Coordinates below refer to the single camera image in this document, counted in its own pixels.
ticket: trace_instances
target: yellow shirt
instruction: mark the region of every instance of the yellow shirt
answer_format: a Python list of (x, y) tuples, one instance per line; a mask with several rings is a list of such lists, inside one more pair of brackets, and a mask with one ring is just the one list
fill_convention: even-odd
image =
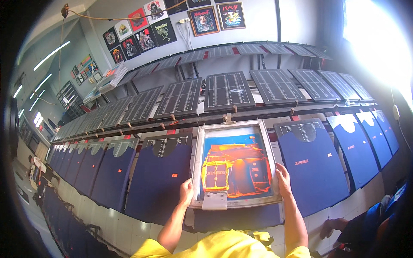
[[(255, 238), (268, 241), (267, 232), (254, 232)], [(171, 254), (157, 241), (147, 239), (131, 258), (278, 258), (270, 247), (265, 247), (260, 241), (250, 237), (243, 231), (220, 231), (211, 234), (193, 247), (185, 251)], [(310, 251), (305, 246), (297, 247), (287, 255), (287, 258), (310, 258)]]

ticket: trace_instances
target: screen printing frame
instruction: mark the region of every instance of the screen printing frame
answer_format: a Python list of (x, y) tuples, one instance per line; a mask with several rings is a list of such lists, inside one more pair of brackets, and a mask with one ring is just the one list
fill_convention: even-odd
[(205, 139), (209, 137), (213, 137), (214, 133), (222, 132), (231, 129), (243, 129), (243, 128), (253, 128), (255, 133), (259, 133), (263, 140), (264, 151), (267, 155), (270, 170), (271, 170), (271, 177), (272, 181), (270, 182), (271, 190), (273, 191), (272, 196), (266, 197), (258, 197), (258, 198), (251, 198), (251, 199), (237, 199), (237, 200), (230, 200), (226, 201), (226, 208), (249, 208), (249, 207), (256, 207), (256, 206), (263, 206), (268, 204), (275, 204), (282, 202), (282, 197), (280, 195), (280, 191), (278, 188), (278, 178), (275, 174), (275, 158), (273, 149), (271, 147), (271, 142), (267, 134), (267, 129), (264, 124), (264, 120), (252, 120), (252, 121), (244, 121), (244, 122), (236, 122), (234, 124), (219, 124), (219, 125), (204, 125), (200, 126), (198, 129), (197, 135), (197, 145), (195, 148), (195, 160), (192, 169), (192, 185), (194, 189), (194, 197), (191, 200), (191, 204), (189, 208), (194, 209), (202, 209), (203, 200), (198, 201), (197, 198), (200, 194), (200, 184), (201, 184), (201, 171), (202, 171), (202, 164), (203, 164), (203, 154), (204, 154), (204, 145)]

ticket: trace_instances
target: hand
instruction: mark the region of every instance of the hand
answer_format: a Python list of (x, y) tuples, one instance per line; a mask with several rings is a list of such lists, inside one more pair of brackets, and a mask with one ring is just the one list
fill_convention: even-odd
[(183, 184), (181, 184), (179, 196), (179, 204), (182, 204), (187, 208), (191, 203), (192, 197), (194, 196), (192, 178), (186, 180)]
[(292, 194), (291, 192), (291, 183), (290, 183), (290, 174), (287, 169), (280, 163), (276, 163), (277, 167), (275, 173), (278, 177), (278, 187), (280, 188), (280, 194), (285, 198)]

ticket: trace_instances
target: metal bracket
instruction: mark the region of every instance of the metal bracket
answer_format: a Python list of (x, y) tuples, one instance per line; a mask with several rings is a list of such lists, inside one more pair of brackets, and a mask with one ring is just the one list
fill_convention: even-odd
[(228, 192), (206, 192), (202, 210), (204, 211), (225, 211), (227, 210)]
[(236, 124), (236, 121), (231, 120), (231, 113), (227, 113), (226, 115), (223, 115), (222, 119), (224, 120), (224, 122), (222, 123), (223, 125), (234, 125), (234, 124)]

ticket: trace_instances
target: worker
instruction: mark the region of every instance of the worker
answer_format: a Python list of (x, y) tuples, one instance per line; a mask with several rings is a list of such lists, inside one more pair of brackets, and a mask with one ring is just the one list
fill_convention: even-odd
[(48, 180), (48, 181), (52, 181), (52, 178), (56, 178), (57, 182), (60, 183), (60, 178), (58, 176), (56, 176), (53, 171), (51, 171), (49, 168), (46, 167), (45, 164), (43, 164), (42, 161), (40, 161), (40, 159), (36, 156), (32, 157), (31, 155), (29, 155), (28, 157), (28, 161), (30, 162), (31, 165), (35, 165), (36, 167), (39, 168), (40, 173), (38, 175), (38, 178), (33, 179), (34, 181), (39, 181), (42, 173), (43, 176)]
[[(297, 204), (291, 192), (290, 175), (286, 168), (276, 163), (276, 175), (280, 194), (284, 198), (285, 208), (285, 245), (287, 258), (310, 258), (308, 249), (307, 229), (303, 217), (297, 208)], [(157, 240), (147, 239), (131, 258), (144, 257), (219, 257), (219, 258), (245, 258), (245, 257), (272, 257), (277, 256), (269, 246), (252, 238), (241, 230), (220, 231), (211, 234), (190, 249), (173, 254), (178, 245), (185, 211), (191, 203), (194, 195), (191, 179), (185, 181), (180, 187), (180, 200), (171, 217), (159, 232)]]
[(334, 230), (340, 230), (341, 234), (337, 241), (348, 246), (346, 250), (336, 249), (328, 258), (364, 257), (373, 242), (380, 240), (388, 225), (392, 223), (396, 203), (405, 189), (406, 184), (393, 196), (385, 195), (381, 202), (352, 220), (344, 218), (326, 220), (320, 231), (320, 238), (328, 238)]

